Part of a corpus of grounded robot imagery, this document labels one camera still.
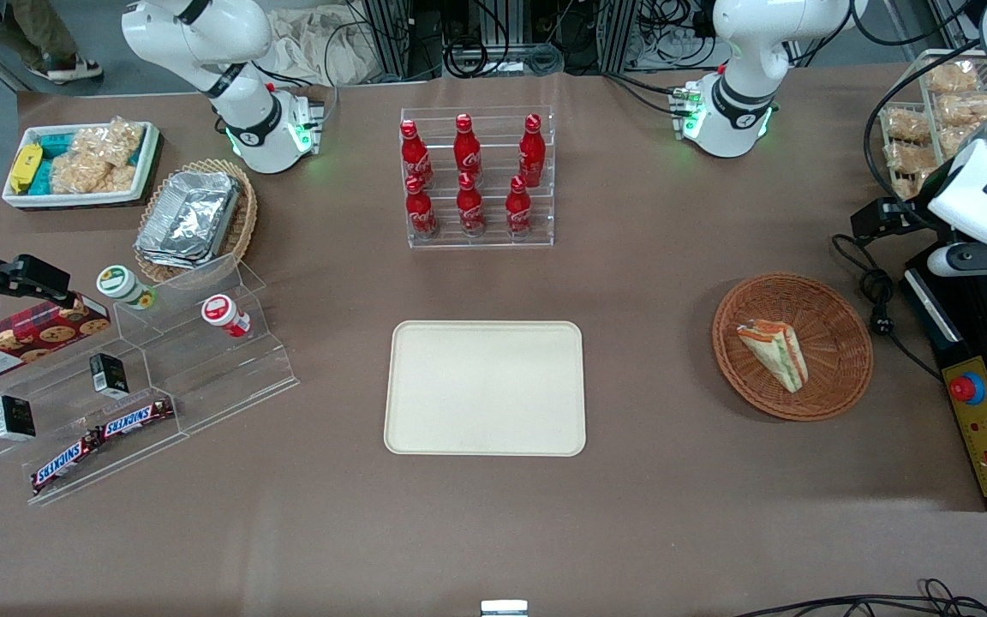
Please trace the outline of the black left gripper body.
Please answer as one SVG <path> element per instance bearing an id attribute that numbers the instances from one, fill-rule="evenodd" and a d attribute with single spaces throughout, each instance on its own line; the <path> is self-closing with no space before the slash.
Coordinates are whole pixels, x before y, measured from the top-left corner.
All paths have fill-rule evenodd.
<path id="1" fill-rule="evenodd" d="M 898 200 L 902 223 L 900 235 L 934 231 L 937 236 L 956 236 L 952 224 L 943 221 L 933 211 L 935 198 L 943 191 L 944 184 L 952 175 L 951 165 L 940 165 L 927 176 L 916 195 L 907 201 Z"/>

